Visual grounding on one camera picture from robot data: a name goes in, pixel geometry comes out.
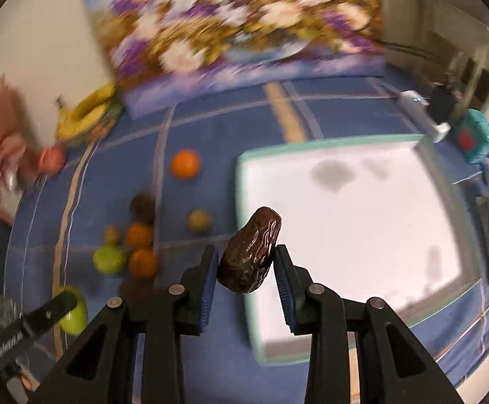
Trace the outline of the white tray with green rim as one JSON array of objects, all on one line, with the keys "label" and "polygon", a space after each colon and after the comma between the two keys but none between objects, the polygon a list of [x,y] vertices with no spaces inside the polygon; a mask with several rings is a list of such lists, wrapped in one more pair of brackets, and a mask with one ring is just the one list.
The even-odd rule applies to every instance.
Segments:
[{"label": "white tray with green rim", "polygon": [[461,194],[427,136],[369,135],[250,149],[235,171],[237,222],[282,219],[294,265],[339,296],[384,299],[408,326],[479,280]]}]

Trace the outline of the green apple fruit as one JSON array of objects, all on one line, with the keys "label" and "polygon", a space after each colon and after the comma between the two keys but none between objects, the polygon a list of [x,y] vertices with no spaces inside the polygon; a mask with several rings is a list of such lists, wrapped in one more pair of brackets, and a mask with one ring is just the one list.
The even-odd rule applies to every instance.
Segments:
[{"label": "green apple fruit", "polygon": [[88,325],[88,308],[84,296],[75,287],[70,287],[69,285],[56,289],[56,295],[60,295],[63,292],[71,293],[75,296],[76,307],[59,321],[59,326],[65,333],[71,336],[78,336]]}]

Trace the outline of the dark brown dried date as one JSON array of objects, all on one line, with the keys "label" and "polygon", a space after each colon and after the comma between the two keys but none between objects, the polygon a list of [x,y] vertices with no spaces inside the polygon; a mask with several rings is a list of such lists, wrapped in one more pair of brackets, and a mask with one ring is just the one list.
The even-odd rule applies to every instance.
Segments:
[{"label": "dark brown dried date", "polygon": [[218,265],[217,280],[238,294],[250,294],[268,275],[281,231],[281,216],[269,207],[258,208],[229,241]]}]

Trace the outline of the yellow banana bunch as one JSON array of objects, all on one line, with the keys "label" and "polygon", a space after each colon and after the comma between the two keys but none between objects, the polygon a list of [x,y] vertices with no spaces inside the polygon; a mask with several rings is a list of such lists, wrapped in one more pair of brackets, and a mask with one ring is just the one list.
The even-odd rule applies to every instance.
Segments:
[{"label": "yellow banana bunch", "polygon": [[75,107],[69,107],[62,96],[58,97],[56,99],[56,140],[65,143],[87,134],[105,117],[110,104],[117,98],[117,95],[117,86],[107,84],[91,92]]}]

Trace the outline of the floral canvas painting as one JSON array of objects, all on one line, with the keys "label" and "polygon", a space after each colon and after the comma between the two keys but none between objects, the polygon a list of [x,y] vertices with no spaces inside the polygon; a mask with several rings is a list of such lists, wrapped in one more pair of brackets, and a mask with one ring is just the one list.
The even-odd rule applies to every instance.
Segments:
[{"label": "floral canvas painting", "polygon": [[271,81],[383,73],[383,0],[83,0],[132,118]]}]

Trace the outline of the small yellow-green longan fruit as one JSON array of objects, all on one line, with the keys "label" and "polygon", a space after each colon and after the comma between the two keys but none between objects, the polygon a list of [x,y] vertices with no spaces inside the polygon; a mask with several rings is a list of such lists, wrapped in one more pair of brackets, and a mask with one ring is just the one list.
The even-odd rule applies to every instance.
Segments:
[{"label": "small yellow-green longan fruit", "polygon": [[211,230],[211,215],[204,209],[193,210],[188,217],[189,228],[196,233]]}]

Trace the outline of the black power adapter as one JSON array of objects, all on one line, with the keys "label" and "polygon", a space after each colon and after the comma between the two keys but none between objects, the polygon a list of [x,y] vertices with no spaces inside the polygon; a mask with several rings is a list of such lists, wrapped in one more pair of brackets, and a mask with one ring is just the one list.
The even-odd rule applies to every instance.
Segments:
[{"label": "black power adapter", "polygon": [[449,121],[458,103],[453,82],[436,84],[428,100],[427,114],[437,125]]}]

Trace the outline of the small olive fruit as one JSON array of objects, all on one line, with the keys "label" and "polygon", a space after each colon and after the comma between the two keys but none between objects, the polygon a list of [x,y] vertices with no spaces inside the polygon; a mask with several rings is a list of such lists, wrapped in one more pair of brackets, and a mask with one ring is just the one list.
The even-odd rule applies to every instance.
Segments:
[{"label": "small olive fruit", "polygon": [[118,245],[121,242],[121,231],[115,225],[109,225],[104,231],[104,245]]}]

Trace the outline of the white power strip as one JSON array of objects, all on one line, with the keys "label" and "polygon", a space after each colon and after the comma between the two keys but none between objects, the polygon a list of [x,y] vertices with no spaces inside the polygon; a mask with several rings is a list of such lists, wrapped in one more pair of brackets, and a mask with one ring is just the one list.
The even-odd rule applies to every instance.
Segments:
[{"label": "white power strip", "polygon": [[417,91],[402,91],[398,96],[397,104],[418,129],[430,137],[434,143],[443,141],[451,130],[447,122],[437,124],[432,119],[428,114],[429,102]]}]

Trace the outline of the pink flower bouquet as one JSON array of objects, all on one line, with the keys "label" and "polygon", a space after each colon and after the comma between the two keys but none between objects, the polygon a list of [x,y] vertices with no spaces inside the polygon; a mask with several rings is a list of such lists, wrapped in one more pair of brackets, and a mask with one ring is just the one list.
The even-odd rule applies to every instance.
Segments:
[{"label": "pink flower bouquet", "polygon": [[38,176],[39,151],[32,145],[21,93],[0,77],[0,219],[11,224],[11,197],[32,186]]}]

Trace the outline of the teal toy box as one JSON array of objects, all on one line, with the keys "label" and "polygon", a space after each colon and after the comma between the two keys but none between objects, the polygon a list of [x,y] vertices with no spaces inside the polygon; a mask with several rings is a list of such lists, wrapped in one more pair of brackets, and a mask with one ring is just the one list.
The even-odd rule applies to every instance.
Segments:
[{"label": "teal toy box", "polygon": [[479,110],[468,108],[455,125],[455,142],[470,164],[482,162],[489,155],[489,121]]}]

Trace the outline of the green jujube fruit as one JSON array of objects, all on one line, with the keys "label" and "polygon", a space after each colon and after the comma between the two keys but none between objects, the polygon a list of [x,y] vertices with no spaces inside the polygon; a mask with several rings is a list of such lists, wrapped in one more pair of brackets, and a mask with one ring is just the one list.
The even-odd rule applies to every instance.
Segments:
[{"label": "green jujube fruit", "polygon": [[93,254],[94,267],[102,274],[118,274],[127,262],[126,253],[115,245],[103,245]]}]

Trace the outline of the red apple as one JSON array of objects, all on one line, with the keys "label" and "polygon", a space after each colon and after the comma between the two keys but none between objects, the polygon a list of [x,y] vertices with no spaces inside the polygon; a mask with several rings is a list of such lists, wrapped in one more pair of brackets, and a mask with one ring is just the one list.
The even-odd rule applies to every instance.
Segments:
[{"label": "red apple", "polygon": [[61,145],[44,148],[40,154],[38,168],[41,173],[55,176],[65,167],[66,149]]}]

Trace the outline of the orange tangerine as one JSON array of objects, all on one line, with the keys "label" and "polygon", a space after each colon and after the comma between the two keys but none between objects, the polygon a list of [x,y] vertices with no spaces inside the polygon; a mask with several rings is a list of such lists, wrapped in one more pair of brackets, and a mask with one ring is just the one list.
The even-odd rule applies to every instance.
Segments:
[{"label": "orange tangerine", "polygon": [[148,248],[153,242],[154,229],[150,224],[136,222],[131,224],[125,235],[125,242],[130,250]]},{"label": "orange tangerine", "polygon": [[129,258],[129,272],[135,278],[154,278],[158,271],[159,261],[152,249],[138,249]]},{"label": "orange tangerine", "polygon": [[191,180],[195,178],[202,167],[202,159],[194,149],[182,149],[178,151],[170,163],[172,174],[179,180]]}]

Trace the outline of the blue plaid tablecloth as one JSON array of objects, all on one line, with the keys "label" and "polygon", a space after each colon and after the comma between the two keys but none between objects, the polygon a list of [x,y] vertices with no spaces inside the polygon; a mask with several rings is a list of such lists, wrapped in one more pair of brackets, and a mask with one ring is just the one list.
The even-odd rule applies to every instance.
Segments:
[{"label": "blue plaid tablecloth", "polygon": [[[275,99],[295,112],[305,139],[408,134],[420,130],[394,105],[394,89],[422,88],[408,73],[386,68],[382,77],[313,78],[280,82]],[[161,251],[161,283],[177,281],[185,262],[201,255],[205,242],[220,246],[236,229],[235,166],[247,149],[284,142],[275,117],[275,100],[259,86],[229,90],[156,111],[132,121],[127,113],[93,147],[77,146],[65,168],[45,176],[20,200],[5,260],[2,293],[19,312],[43,305],[53,294],[56,246],[65,217],[63,246],[57,261],[61,276],[84,296],[93,316],[117,293],[124,276],[98,274],[92,253],[106,225],[125,229],[129,202],[137,193],[161,193],[161,222],[155,248]],[[198,150],[198,180],[179,181],[170,158],[179,149]],[[194,237],[185,225],[195,205],[214,218],[213,239]],[[246,331],[245,304],[224,288],[215,289],[207,331],[184,340],[187,403],[302,403],[306,363],[260,367]],[[482,282],[441,312],[414,328],[437,356],[456,387],[478,402],[489,391],[489,282]]]}]

